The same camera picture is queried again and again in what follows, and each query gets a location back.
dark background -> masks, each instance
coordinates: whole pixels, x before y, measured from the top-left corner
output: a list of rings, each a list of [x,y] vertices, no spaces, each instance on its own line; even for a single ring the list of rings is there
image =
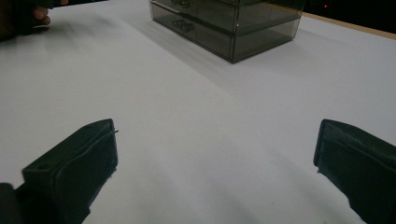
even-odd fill
[[[306,0],[304,11],[396,34],[396,0]]]

hand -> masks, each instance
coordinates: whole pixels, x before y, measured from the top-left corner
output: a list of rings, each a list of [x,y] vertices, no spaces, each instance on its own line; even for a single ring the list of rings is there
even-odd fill
[[[12,1],[0,0],[0,39],[15,35],[14,15]],[[61,5],[66,5],[68,0],[61,0]],[[33,9],[33,17],[35,18],[34,26],[50,24],[49,10],[44,7],[35,7]]]

black object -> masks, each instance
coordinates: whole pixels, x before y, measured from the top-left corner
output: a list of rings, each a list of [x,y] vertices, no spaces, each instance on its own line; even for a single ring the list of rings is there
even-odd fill
[[[396,34],[396,1],[307,0],[304,12]]]
[[[396,223],[396,147],[354,126],[321,122],[314,164],[368,224]]]
[[[69,0],[66,6],[62,6],[58,0],[12,0],[15,1],[16,28],[20,35],[30,35],[34,32],[34,18],[32,10],[34,6],[54,8],[66,7],[106,0]]]
[[[22,170],[15,191],[0,184],[0,224],[80,224],[118,164],[113,121],[86,125]]]

white table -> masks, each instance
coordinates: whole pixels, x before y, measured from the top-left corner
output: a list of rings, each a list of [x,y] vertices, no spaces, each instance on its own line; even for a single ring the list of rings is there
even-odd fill
[[[84,224],[362,223],[317,174],[322,119],[396,145],[396,41],[302,18],[237,64],[151,20],[146,0],[51,11],[0,43],[0,182],[112,118],[120,164]]]

drawer unit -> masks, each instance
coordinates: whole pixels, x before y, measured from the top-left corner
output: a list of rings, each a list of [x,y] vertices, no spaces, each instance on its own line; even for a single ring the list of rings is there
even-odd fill
[[[231,63],[291,41],[304,0],[149,0],[151,16]]]

